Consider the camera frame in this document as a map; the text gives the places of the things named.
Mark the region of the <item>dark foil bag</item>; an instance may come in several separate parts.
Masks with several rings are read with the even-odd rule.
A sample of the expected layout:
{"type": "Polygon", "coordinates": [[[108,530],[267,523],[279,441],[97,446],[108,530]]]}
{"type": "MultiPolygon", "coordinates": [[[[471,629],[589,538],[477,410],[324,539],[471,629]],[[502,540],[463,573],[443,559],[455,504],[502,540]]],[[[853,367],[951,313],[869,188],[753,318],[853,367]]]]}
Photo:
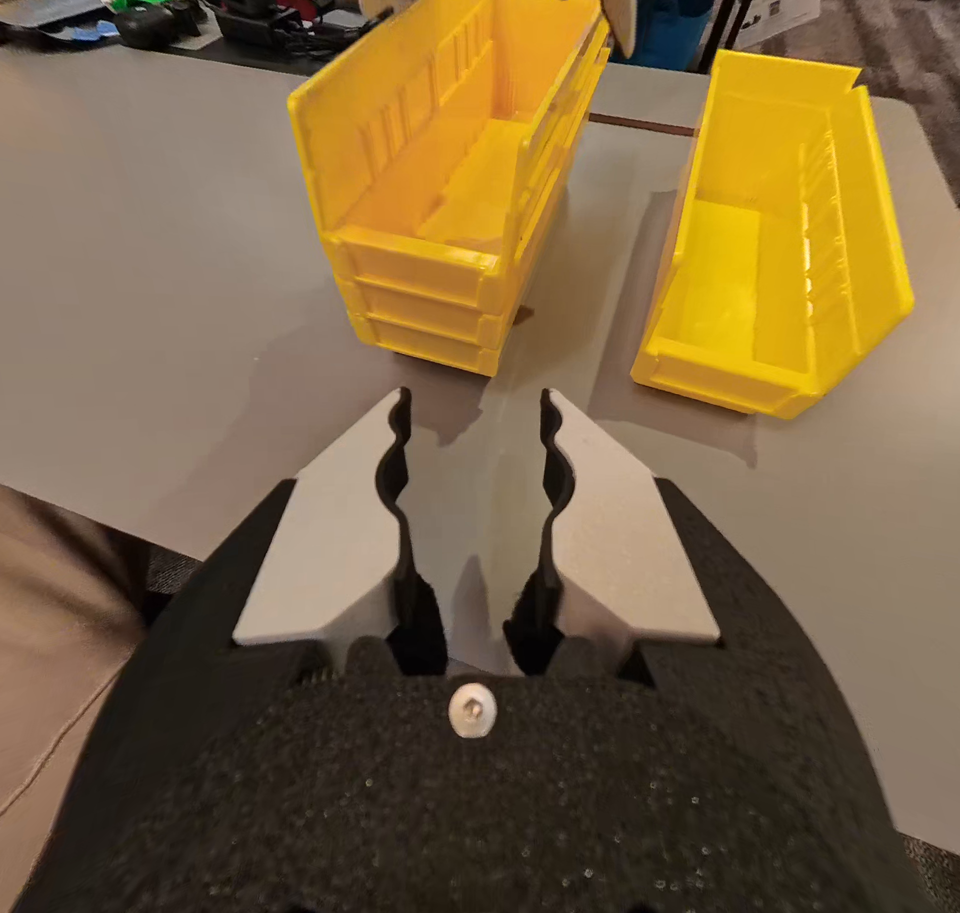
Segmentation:
{"type": "Polygon", "coordinates": [[[1,0],[1,24],[39,29],[90,15],[102,7],[101,0],[1,0]]]}

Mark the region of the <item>black mesh chair seat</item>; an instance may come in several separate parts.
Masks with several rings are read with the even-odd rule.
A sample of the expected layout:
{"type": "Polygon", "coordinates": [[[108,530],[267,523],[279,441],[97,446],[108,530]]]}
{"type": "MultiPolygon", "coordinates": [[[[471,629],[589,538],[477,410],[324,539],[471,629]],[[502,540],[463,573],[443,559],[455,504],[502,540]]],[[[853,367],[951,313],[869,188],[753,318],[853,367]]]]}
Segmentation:
{"type": "Polygon", "coordinates": [[[143,544],[143,550],[138,610],[149,628],[196,574],[203,561],[150,542],[143,544]]]}

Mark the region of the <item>blue bucket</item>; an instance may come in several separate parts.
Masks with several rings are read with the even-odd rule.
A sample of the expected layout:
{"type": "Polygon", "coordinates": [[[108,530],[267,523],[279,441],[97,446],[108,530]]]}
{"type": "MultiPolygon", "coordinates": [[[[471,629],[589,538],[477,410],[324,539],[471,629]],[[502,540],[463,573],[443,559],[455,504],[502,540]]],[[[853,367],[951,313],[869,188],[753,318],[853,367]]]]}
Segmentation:
{"type": "Polygon", "coordinates": [[[637,0],[632,62],[640,67],[686,71],[713,10],[714,0],[637,0]]]}

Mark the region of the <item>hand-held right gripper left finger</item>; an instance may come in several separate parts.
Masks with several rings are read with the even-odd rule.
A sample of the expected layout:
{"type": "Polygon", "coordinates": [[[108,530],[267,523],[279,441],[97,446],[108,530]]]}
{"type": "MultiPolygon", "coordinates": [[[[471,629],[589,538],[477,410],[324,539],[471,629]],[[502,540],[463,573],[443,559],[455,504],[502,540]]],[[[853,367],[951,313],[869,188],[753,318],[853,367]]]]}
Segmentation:
{"type": "Polygon", "coordinates": [[[390,391],[298,473],[232,633],[238,646],[314,643],[341,674],[386,643],[407,675],[444,675],[449,648],[399,498],[412,394],[390,391]]]}

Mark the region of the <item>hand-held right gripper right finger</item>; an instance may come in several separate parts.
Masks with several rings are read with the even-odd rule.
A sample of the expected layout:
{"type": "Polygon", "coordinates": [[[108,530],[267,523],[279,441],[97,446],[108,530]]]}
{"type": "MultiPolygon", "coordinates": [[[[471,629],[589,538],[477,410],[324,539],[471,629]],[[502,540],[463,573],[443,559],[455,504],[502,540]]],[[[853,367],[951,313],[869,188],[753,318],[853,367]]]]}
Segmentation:
{"type": "Polygon", "coordinates": [[[537,560],[502,629],[516,668],[546,672],[563,640],[618,672],[639,643],[716,647],[722,632],[651,470],[558,390],[539,398],[537,560]]]}

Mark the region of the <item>grey desk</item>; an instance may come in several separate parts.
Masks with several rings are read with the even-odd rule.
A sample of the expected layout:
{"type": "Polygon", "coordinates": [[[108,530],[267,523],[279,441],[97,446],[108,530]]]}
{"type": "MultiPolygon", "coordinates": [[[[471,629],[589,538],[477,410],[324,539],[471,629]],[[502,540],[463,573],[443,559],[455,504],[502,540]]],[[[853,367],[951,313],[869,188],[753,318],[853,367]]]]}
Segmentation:
{"type": "Polygon", "coordinates": [[[502,670],[556,388],[779,595],[896,827],[958,852],[958,208],[915,109],[872,99],[914,311],[781,422],[629,377],[705,78],[606,69],[489,381],[355,336],[287,114],[301,81],[122,46],[2,49],[2,483],[205,559],[407,386],[418,567],[454,656],[502,670]]]}

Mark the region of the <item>black pouch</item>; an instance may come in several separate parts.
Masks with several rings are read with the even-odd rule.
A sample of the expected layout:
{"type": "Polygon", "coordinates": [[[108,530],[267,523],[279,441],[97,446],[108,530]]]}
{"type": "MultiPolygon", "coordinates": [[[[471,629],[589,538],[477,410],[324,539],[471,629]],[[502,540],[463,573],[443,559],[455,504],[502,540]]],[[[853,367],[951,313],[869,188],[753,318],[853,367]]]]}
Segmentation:
{"type": "Polygon", "coordinates": [[[184,39],[198,37],[200,20],[190,0],[139,2],[114,14],[112,21],[122,43],[144,51],[163,50],[184,39]]]}

